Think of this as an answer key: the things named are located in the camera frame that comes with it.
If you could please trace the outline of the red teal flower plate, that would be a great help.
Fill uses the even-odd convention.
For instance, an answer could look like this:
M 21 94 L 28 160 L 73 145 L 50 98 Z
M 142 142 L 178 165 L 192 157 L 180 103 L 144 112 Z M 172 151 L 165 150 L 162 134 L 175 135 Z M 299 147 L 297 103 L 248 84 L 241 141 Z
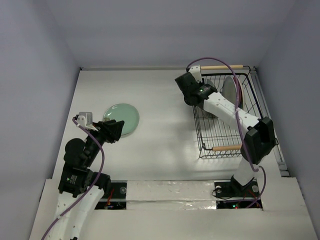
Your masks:
M 235 83 L 235 80 L 234 80 L 234 77 L 232 76 L 231 77 L 232 79 L 232 83 L 234 85 L 234 93 L 233 93 L 233 100 L 232 100 L 232 103 L 235 105 L 236 104 L 236 101 L 237 101 L 237 86 L 236 86 L 236 83 Z M 243 85 L 241 84 L 240 80 L 238 80 L 238 83 L 239 83 L 239 89 L 241 91 L 241 95 L 240 95 L 240 99 L 238 100 L 238 107 L 240 109 L 244 109 L 245 108 L 245 105 L 246 105 L 246 97 L 245 97 L 245 90 L 244 90 L 244 87 Z

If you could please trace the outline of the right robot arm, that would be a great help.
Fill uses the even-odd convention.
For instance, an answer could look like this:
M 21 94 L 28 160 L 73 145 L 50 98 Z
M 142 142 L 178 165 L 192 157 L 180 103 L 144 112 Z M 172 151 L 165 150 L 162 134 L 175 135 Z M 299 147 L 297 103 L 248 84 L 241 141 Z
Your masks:
M 237 129 L 242 159 L 230 179 L 229 187 L 235 196 L 242 196 L 248 191 L 254 173 L 259 170 L 265 172 L 259 164 L 277 144 L 273 121 L 269 117 L 258 118 L 239 108 L 241 92 L 235 93 L 236 101 L 232 103 L 214 86 L 196 81 L 190 72 L 177 77 L 175 82 L 187 105 L 198 107 Z

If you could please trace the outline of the light green plate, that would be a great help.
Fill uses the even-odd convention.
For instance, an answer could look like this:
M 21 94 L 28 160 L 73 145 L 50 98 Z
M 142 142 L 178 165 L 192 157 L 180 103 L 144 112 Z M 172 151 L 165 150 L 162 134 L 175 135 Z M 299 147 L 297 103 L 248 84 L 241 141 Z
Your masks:
M 103 120 L 124 121 L 121 135 L 126 136 L 135 131 L 140 122 L 138 110 L 128 103 L 119 103 L 109 107 L 103 115 Z

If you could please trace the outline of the white blue-rimmed bowl plate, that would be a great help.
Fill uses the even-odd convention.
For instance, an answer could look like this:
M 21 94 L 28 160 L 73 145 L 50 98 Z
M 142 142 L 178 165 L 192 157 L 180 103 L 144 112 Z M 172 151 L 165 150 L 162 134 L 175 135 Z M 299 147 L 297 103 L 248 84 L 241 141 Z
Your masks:
M 227 76 L 224 79 L 221 94 L 226 100 L 228 100 L 234 105 L 236 104 L 237 90 L 234 83 L 234 79 L 231 76 Z

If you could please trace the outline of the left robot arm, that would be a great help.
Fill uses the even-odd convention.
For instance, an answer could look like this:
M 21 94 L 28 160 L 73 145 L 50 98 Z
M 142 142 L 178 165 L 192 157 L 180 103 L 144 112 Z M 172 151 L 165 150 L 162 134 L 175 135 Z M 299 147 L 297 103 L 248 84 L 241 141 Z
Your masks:
M 111 191 L 111 177 L 102 172 L 105 159 L 97 172 L 90 167 L 98 154 L 105 156 L 105 143 L 113 144 L 121 138 L 125 122 L 92 122 L 84 114 L 77 114 L 72 122 L 87 137 L 73 138 L 65 145 L 54 220 L 43 240 L 79 240 L 99 200 Z

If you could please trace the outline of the grey reindeer plate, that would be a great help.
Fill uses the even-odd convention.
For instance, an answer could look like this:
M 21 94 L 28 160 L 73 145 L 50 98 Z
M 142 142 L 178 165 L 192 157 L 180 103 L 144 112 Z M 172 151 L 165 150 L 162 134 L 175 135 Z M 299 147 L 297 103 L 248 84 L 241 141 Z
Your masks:
M 213 88 L 216 88 L 216 86 L 214 85 L 214 82 L 211 79 L 208 79 L 206 82 L 208 85 L 212 86 Z M 204 117 L 206 119 L 214 119 L 216 118 L 216 116 L 208 111 L 204 112 Z

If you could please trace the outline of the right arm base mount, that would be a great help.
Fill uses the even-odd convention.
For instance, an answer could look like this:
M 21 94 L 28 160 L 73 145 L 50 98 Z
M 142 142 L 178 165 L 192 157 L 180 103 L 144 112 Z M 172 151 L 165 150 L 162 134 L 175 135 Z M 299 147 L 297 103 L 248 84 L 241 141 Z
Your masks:
M 216 199 L 217 209 L 262 209 L 262 201 L 258 199 L 260 189 L 254 179 L 244 189 L 232 186 L 230 181 L 214 183 L 211 195 Z

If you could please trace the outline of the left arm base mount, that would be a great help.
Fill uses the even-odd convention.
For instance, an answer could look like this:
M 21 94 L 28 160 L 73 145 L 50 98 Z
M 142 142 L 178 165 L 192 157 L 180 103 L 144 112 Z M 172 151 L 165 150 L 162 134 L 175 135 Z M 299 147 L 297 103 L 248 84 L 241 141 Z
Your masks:
M 127 181 L 112 181 L 110 190 L 99 200 L 96 210 L 125 210 L 127 208 Z

